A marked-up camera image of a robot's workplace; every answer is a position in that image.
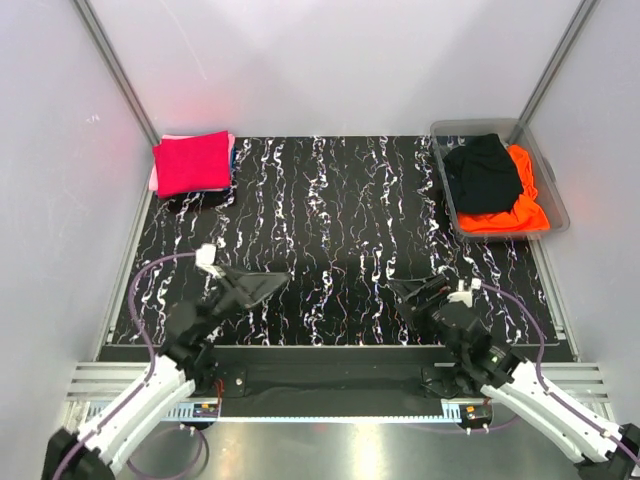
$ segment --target red folded cloth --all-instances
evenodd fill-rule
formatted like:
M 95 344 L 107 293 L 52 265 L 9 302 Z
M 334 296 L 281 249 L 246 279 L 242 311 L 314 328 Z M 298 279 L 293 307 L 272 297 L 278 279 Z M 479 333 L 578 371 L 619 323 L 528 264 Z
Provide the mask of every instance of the red folded cloth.
M 158 197 L 229 188 L 229 132 L 180 140 L 162 140 L 153 147 L 158 171 Z

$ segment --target black marble tabletop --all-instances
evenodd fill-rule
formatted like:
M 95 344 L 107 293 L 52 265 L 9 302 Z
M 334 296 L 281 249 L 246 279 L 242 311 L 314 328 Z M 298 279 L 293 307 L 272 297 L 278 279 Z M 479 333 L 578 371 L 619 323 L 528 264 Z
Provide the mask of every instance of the black marble tabletop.
M 203 242 L 218 261 L 289 271 L 287 288 L 234 316 L 213 337 L 227 345 L 403 345 L 415 342 L 394 308 L 389 278 L 479 277 L 521 299 L 556 340 L 527 242 L 464 243 L 448 220 L 429 137 L 239 138 L 234 188 L 151 201 L 133 273 Z M 169 306 L 206 300 L 215 282 L 192 259 L 140 282 L 136 305 L 154 343 Z M 474 304 L 495 337 L 538 343 L 519 309 L 492 293 Z M 126 302 L 113 344 L 140 344 Z M 417 339 L 430 343 L 433 339 Z

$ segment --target pink cloth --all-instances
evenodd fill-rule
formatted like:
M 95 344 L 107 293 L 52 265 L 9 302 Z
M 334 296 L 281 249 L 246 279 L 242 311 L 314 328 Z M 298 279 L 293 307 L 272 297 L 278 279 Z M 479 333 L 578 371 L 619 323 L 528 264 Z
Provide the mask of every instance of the pink cloth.
M 180 136 L 180 135 L 163 135 L 162 140 L 182 140 L 184 138 L 191 138 L 190 136 Z M 236 141 L 236 137 L 229 134 L 229 163 L 231 163 L 231 151 L 233 150 L 233 145 Z M 158 171 L 156 170 L 155 163 L 153 164 L 153 169 L 151 170 L 151 177 L 149 178 L 149 190 L 152 192 L 158 191 Z M 225 190 L 224 188 L 216 188 L 214 190 L 209 191 L 220 191 Z
M 166 139 L 153 147 L 160 198 L 231 186 L 228 132 Z

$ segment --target storage container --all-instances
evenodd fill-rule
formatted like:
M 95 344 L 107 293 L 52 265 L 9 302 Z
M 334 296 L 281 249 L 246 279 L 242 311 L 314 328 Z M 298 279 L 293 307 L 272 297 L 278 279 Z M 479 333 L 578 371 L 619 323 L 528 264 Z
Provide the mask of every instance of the storage container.
M 462 138 L 469 141 L 471 137 L 497 133 L 500 139 L 509 145 L 516 144 L 529 152 L 533 167 L 535 186 L 538 189 L 536 203 L 542 207 L 547 215 L 551 228 L 546 231 L 520 231 L 500 233 L 470 233 L 460 228 L 458 215 L 453 204 L 453 197 L 444 170 L 444 158 L 453 148 L 459 145 Z M 449 215 L 455 232 L 466 241 L 500 241 L 513 239 L 539 239 L 542 236 L 561 232 L 569 228 L 569 216 L 564 208 L 555 176 L 546 159 L 540 153 L 531 130 L 516 119 L 500 118 L 487 120 L 450 120 L 436 122 L 431 125 L 433 151 L 438 171 L 442 179 L 444 195 L 449 209 Z

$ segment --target clothing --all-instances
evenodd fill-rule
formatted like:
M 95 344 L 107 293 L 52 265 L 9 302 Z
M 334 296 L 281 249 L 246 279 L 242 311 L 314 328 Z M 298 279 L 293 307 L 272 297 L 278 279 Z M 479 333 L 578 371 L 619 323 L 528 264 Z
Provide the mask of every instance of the clothing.
M 229 134 L 166 139 L 153 147 L 158 197 L 231 186 Z
M 495 133 L 453 149 L 444 165 L 458 213 L 508 212 L 523 193 L 518 170 Z
M 534 184 L 529 153 L 518 145 L 511 145 L 508 152 L 518 170 L 523 194 L 518 197 L 509 212 L 485 215 L 459 214 L 458 222 L 462 230 L 473 233 L 496 233 L 539 231 L 551 228 L 544 210 L 535 202 L 538 190 Z
M 181 140 L 183 138 L 191 138 L 191 137 L 185 137 L 185 136 L 179 136 L 179 135 L 163 135 L 162 136 L 162 140 Z M 233 155 L 231 154 L 231 151 L 233 150 L 233 145 L 236 141 L 236 137 L 234 137 L 233 135 L 229 134 L 229 163 L 231 165 L 231 170 L 233 171 Z M 151 169 L 151 176 L 149 177 L 149 190 L 151 190 L 152 192 L 157 192 L 158 191 L 158 172 L 156 170 L 156 166 L 155 164 L 153 165 L 153 168 Z M 214 192 L 219 192 L 221 189 L 216 189 L 213 190 Z

